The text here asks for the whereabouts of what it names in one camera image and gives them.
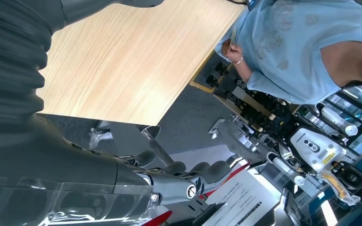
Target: black robotic arm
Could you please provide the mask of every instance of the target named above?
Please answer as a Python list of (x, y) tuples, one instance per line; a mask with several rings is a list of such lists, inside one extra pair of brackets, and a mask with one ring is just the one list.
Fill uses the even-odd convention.
[(156, 205), (216, 189), (221, 161), (146, 170), (129, 159), (84, 150), (35, 115), (39, 70), (54, 32), (112, 3), (154, 7), (163, 0), (0, 0), (0, 226), (72, 220), (141, 220)]

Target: wooden table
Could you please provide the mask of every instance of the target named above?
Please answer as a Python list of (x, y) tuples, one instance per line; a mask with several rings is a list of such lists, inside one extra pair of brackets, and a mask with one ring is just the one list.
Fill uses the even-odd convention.
[(244, 9), (225, 0), (114, 4), (53, 36), (43, 113), (157, 125)]

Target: yellow sticker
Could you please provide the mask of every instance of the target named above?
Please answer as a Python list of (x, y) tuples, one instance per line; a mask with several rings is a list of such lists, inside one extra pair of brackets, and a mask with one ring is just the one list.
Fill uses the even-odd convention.
[(322, 164), (327, 164), (329, 161), (331, 161), (331, 159), (335, 156), (335, 153), (331, 153), (330, 155), (328, 155), (323, 161)]

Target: barcode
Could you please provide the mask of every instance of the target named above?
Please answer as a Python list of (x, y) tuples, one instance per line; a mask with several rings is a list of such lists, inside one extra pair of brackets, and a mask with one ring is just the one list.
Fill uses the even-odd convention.
[(246, 220), (246, 218), (249, 217), (261, 204), (262, 204), (262, 202), (259, 202), (258, 204), (256, 204), (235, 226), (241, 225), (242, 222), (244, 222)]

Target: plastic bag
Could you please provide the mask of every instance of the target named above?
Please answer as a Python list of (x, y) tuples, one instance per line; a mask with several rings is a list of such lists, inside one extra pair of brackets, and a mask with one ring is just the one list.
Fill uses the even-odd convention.
[(346, 202), (349, 206), (356, 205), (360, 202), (360, 197), (350, 194), (345, 186), (343, 186), (337, 177), (330, 171), (324, 170), (321, 173), (321, 179), (327, 182), (327, 184), (332, 187), (332, 190), (334, 190), (337, 197), (343, 202)]

